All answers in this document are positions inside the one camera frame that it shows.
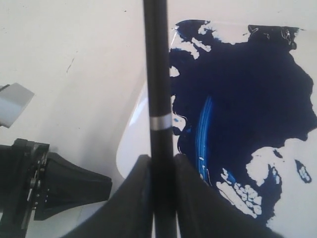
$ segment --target gray plastic piece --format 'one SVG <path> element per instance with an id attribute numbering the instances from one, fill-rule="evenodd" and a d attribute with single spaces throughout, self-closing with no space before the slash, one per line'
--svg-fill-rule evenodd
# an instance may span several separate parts
<path id="1" fill-rule="evenodd" d="M 18 83 L 0 87 L 0 125 L 9 128 L 33 98 L 34 93 Z"/>

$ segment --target silver band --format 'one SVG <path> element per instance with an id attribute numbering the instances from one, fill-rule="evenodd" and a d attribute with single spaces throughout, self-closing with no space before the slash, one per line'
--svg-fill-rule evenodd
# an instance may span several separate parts
<path id="1" fill-rule="evenodd" d="M 172 127 L 172 114 L 166 114 L 161 117 L 150 117 L 151 130 L 165 130 Z"/>

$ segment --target black rod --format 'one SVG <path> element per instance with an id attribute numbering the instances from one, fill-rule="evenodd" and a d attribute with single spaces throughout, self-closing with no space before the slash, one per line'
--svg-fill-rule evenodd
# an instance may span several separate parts
<path id="1" fill-rule="evenodd" d="M 144 0 L 152 181 L 157 238 L 176 237 L 176 189 L 166 0 Z"/>

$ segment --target black pole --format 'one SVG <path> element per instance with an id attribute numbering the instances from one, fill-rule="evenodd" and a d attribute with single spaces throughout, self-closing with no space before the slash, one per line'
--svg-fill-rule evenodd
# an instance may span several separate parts
<path id="1" fill-rule="evenodd" d="M 144 0 L 144 22 L 156 237 L 175 238 L 176 189 L 166 0 Z"/>

